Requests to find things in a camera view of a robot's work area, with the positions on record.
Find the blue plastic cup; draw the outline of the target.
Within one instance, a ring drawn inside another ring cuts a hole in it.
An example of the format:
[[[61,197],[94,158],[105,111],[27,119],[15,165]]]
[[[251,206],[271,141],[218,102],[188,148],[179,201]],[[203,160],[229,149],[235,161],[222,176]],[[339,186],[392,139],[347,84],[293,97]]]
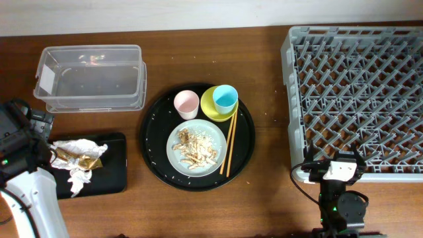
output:
[[[231,85],[220,85],[215,88],[212,99],[219,114],[229,114],[238,101],[238,92]]]

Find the pink plastic cup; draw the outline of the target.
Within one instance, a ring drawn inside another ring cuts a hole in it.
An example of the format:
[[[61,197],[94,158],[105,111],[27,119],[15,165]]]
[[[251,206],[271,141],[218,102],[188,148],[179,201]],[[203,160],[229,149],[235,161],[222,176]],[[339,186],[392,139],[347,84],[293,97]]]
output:
[[[199,105],[200,99],[194,91],[181,91],[174,98],[174,107],[184,120],[194,119],[198,114]]]

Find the white napkin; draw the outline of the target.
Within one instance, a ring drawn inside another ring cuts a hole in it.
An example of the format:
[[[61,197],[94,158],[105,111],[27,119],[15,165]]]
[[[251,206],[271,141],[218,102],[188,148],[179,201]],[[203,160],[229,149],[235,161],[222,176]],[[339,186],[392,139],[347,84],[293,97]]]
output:
[[[88,155],[89,157],[99,158],[108,149],[106,144],[97,145],[94,141],[88,139],[77,139],[67,141],[54,141],[50,146],[53,149],[53,155],[50,159],[50,165],[55,169],[69,171],[68,182],[71,183],[71,197],[76,197],[83,189],[85,184],[91,182],[93,170],[84,171],[78,168],[71,168],[68,165],[60,165],[56,159],[58,158],[57,148],[64,149],[77,155]]]

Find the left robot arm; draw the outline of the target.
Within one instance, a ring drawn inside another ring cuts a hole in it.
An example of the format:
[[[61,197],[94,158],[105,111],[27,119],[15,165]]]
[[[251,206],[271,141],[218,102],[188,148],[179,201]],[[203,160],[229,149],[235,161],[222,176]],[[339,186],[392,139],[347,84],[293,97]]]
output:
[[[54,116],[22,99],[1,104],[1,197],[19,237],[68,237],[60,212],[48,142]]]

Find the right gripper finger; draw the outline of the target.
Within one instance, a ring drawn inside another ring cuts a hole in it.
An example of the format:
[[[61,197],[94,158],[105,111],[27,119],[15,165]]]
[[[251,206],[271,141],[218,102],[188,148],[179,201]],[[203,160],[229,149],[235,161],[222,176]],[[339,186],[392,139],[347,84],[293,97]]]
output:
[[[357,163],[363,163],[364,159],[363,157],[360,155],[360,152],[358,151],[358,147],[356,144],[352,144],[351,145],[351,149],[354,155],[354,159],[356,160]]]
[[[304,163],[311,163],[311,162],[314,161],[314,158],[313,158],[313,156],[314,156],[314,143],[313,143],[313,140],[308,139],[307,140],[307,145],[309,147],[307,147],[305,149],[305,158],[304,158],[304,161],[303,162]]]

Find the grey plate with food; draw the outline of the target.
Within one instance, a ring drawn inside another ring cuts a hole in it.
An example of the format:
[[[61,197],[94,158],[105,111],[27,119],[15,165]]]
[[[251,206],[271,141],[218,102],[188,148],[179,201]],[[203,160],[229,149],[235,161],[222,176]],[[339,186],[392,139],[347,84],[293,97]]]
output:
[[[172,167],[188,177],[205,177],[218,170],[227,153],[223,132],[207,120],[179,124],[167,140],[166,152]]]

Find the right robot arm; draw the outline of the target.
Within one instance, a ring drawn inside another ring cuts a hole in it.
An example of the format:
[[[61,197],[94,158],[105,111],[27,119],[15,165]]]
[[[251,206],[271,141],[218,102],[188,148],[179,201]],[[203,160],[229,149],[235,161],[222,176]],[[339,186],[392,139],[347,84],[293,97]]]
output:
[[[366,169],[364,158],[353,145],[350,151],[337,151],[333,158],[314,160],[314,144],[305,149],[302,163],[290,169],[289,176],[293,185],[308,199],[318,205],[321,228],[314,228],[311,237],[385,237],[379,232],[362,233],[369,198],[361,192],[347,190],[361,179]],[[319,197],[312,198],[295,181],[296,169],[309,173],[309,181],[320,186]]]

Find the yellow small bowl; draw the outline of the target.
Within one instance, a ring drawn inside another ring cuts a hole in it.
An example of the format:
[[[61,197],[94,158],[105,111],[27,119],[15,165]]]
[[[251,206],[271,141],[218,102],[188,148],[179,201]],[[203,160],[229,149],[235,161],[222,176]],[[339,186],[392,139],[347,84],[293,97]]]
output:
[[[200,99],[200,106],[202,112],[212,121],[214,122],[224,122],[230,119],[237,111],[239,103],[236,102],[233,110],[228,114],[219,114],[218,111],[215,109],[215,105],[213,102],[213,92],[217,88],[217,86],[210,87],[207,89],[201,99]]]

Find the gold foil wrapper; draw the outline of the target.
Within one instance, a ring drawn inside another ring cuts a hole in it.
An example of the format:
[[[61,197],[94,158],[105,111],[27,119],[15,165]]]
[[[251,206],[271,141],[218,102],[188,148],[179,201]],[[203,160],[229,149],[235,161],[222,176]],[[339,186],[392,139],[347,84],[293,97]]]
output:
[[[89,157],[88,155],[77,155],[60,148],[57,148],[56,152],[58,153],[56,161],[58,161],[60,165],[68,165],[72,169],[78,168],[88,171],[103,167],[99,158]]]

